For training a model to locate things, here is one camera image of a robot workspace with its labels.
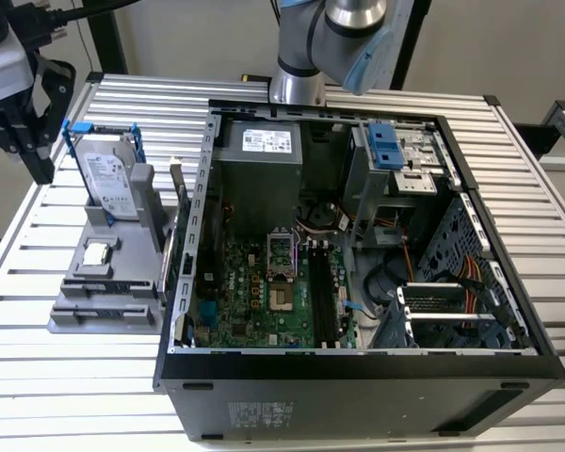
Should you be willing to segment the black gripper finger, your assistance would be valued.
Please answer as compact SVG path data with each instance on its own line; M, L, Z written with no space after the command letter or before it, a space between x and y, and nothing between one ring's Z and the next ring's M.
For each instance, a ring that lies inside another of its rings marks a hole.
M49 104L38 114L33 95L30 95L24 116L29 140L24 142L26 151L22 159L34 182L48 185L53 182L55 173L51 151L73 97L75 68L66 61L37 58L36 80Z
M33 151L33 137L18 111L0 109L0 149L6 153Z

